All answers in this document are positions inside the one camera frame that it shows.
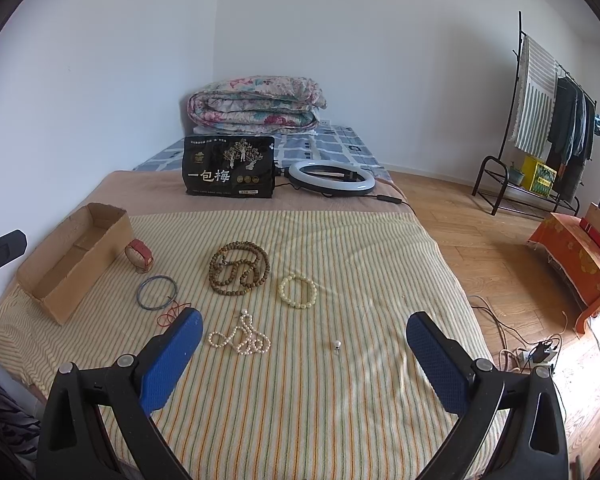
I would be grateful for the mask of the white power strip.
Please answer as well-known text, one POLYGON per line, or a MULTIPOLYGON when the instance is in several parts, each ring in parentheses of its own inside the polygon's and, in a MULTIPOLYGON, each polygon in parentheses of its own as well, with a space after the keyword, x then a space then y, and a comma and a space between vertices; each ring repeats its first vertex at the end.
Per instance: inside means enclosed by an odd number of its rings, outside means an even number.
POLYGON ((519 348, 514 351, 517 367, 522 371, 546 367, 554 373, 558 356, 562 351, 562 343, 557 338, 537 342, 529 349, 519 348))

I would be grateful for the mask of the open cardboard box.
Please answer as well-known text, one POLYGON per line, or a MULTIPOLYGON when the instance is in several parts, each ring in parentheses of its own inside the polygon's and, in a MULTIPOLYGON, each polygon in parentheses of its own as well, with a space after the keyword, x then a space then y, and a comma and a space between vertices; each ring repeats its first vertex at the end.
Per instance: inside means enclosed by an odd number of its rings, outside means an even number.
POLYGON ((64 325, 132 239, 124 209, 89 203, 31 252, 17 270, 17 283, 52 320, 64 325))

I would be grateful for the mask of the striped yellow bed blanket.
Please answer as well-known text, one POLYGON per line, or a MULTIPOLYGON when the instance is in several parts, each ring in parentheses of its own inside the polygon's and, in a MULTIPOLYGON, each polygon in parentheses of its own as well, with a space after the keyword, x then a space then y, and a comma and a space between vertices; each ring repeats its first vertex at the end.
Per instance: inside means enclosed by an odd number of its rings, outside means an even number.
POLYGON ((132 227, 160 282, 144 285, 119 258, 64 325, 13 289, 0 304, 0 363, 49 392, 63 362, 107 366, 143 348, 170 292, 207 332, 230 332, 247 310, 270 350, 201 344, 154 416, 195 479, 414 478, 455 419, 408 348, 408 317, 424 311, 471 356, 489 353, 414 214, 174 212, 132 227))

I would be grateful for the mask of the brown bed cover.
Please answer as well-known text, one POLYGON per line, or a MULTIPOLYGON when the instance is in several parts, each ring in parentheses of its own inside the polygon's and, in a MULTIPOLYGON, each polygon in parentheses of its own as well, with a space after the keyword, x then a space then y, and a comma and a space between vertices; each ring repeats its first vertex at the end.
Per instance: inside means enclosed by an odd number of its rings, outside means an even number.
POLYGON ((83 201, 122 208, 131 216, 194 211, 357 211, 407 212, 413 209, 393 183, 378 180, 373 191, 364 196, 326 197, 320 193, 294 188, 288 179, 278 177, 271 198, 230 198, 188 195, 178 171, 115 171, 83 201))

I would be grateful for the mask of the black clothes rack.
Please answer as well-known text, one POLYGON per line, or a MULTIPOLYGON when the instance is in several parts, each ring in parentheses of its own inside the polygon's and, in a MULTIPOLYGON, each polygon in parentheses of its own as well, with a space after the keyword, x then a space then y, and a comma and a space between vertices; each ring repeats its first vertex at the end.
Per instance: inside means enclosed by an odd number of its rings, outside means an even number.
MULTIPOLYGON (((527 154, 517 150, 514 147, 514 144, 508 140, 508 127, 512 122, 515 89, 516 83, 518 82, 519 55, 524 35, 528 34, 522 28, 518 29, 518 46, 514 51, 514 55, 516 56, 514 90, 512 102, 510 102, 503 140, 501 140, 500 148, 495 155, 488 155, 482 160, 471 195, 485 200, 486 204, 490 207, 490 214, 506 211, 512 212, 513 214, 523 214, 524 216, 542 218, 550 212, 563 210, 567 214, 575 216, 579 213, 581 208, 577 194, 571 203, 567 203, 562 200, 560 195, 554 190, 550 192, 550 196, 544 197, 526 191, 521 187, 521 181, 524 175, 520 170, 527 154)), ((562 64, 558 61, 557 64, 558 79, 562 77, 571 78, 595 103, 596 115, 600 117, 600 115, 597 114, 597 102, 584 90, 584 88, 582 88, 577 82, 577 79, 574 78, 562 64)), ((547 142, 542 156, 537 159, 546 165, 549 152, 550 142, 547 142)))

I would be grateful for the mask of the black snack bag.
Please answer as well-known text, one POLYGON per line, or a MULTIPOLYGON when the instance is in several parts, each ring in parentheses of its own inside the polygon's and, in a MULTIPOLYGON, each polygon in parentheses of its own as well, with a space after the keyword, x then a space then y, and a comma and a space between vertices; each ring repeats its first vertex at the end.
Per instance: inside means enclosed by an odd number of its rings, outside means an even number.
POLYGON ((186 136, 182 177, 189 195, 271 198, 276 178, 274 138, 186 136))

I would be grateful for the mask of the yellow crate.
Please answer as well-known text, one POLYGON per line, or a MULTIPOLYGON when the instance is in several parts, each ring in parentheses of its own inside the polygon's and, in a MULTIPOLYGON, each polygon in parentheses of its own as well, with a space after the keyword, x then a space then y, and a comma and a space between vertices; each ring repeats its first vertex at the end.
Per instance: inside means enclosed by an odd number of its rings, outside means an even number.
POLYGON ((522 188, 539 196, 550 196, 557 177, 556 170, 527 155, 520 171, 524 175, 521 181, 522 188))

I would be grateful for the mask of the striped hanging towel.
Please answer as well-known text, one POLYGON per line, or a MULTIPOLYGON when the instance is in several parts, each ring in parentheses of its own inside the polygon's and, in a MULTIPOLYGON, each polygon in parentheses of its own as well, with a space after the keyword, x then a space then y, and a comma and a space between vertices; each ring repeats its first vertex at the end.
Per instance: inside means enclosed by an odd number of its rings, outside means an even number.
POLYGON ((548 142, 555 108, 557 70, 554 56, 533 38, 524 35, 508 140, 517 150, 535 158, 542 156, 548 142))

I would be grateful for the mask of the blue checkered bed sheet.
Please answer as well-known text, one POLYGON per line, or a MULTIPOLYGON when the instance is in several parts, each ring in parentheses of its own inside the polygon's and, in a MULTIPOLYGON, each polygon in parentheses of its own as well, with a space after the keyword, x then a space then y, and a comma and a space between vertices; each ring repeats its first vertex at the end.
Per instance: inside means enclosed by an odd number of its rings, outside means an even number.
MULTIPOLYGON (((301 134, 273 133, 274 158, 279 168, 297 160, 344 162, 371 172, 376 179, 391 181, 389 171, 381 166, 363 140, 350 127, 321 123, 316 130, 301 134)), ((180 170, 184 140, 178 140, 134 168, 135 171, 180 170)))

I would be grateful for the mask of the dark hanging clothes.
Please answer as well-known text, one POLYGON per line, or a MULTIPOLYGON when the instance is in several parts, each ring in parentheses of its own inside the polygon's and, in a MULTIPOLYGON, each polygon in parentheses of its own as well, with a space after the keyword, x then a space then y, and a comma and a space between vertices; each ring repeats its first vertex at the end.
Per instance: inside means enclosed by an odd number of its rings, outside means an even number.
POLYGON ((553 190, 567 203, 576 197, 596 136, 600 118, 595 103, 571 78, 559 78, 546 164, 557 172, 553 190))

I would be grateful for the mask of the folded floral quilt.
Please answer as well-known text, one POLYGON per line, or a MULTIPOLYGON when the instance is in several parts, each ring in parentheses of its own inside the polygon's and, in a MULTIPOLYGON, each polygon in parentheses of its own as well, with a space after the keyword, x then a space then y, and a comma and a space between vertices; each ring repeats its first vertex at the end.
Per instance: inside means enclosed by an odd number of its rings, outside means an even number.
POLYGON ((186 108, 195 125, 217 132, 300 134, 320 124, 327 101, 311 78, 249 76, 208 84, 186 108))

